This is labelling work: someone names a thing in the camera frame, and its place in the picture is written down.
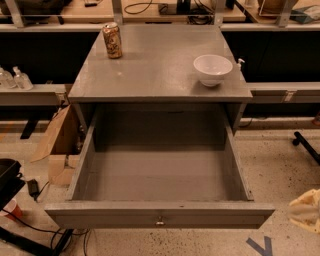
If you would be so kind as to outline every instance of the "drawer handle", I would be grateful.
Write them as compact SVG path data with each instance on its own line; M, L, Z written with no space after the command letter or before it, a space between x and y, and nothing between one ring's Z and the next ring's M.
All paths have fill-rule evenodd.
M157 227L163 227L165 226L166 224L163 222L163 219L162 219L162 216L159 216L158 217L158 221L156 222L156 226Z

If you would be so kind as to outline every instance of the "cup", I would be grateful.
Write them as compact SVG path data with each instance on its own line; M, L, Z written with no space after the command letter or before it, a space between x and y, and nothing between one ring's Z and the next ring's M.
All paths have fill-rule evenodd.
M3 209L6 210L7 212L10 212L11 214L5 211L0 211L0 216L7 217L10 220L15 221L16 218L14 216L16 216L17 218L20 218L22 216L22 211L15 198L12 198L11 201Z

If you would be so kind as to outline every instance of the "cardboard box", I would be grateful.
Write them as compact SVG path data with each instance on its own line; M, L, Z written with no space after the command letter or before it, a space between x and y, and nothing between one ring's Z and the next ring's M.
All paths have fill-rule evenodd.
M49 155L74 154L78 140L79 120L71 106L61 109L52 118L30 162Z
M69 185L79 161L75 155L79 140L79 120L71 106L61 109L51 120L30 162L49 157L50 184Z
M79 155L50 155L48 178L50 184L70 185Z

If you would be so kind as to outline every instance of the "drawer front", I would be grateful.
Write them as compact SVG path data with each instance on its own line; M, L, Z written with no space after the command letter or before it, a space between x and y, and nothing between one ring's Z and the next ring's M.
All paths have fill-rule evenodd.
M81 202L46 212L62 228L259 228L274 211L253 202Z

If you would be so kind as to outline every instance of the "metal post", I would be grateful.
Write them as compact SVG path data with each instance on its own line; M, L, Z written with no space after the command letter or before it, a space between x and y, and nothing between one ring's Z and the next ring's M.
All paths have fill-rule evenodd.
M285 0L285 3L276 21L276 24L279 27L286 27L288 25L290 15L291 15L291 10L296 3L297 3L297 0Z
M113 19L119 25L123 24L122 5L121 0L112 0Z
M214 25L218 25L218 26L222 25L225 4L226 4L226 0L216 0Z
M23 28L24 27L24 22L23 22L23 19L21 17L19 6L18 6L16 0L5 0L5 1L6 1L7 6L8 6L8 9L10 11L13 24L17 28Z

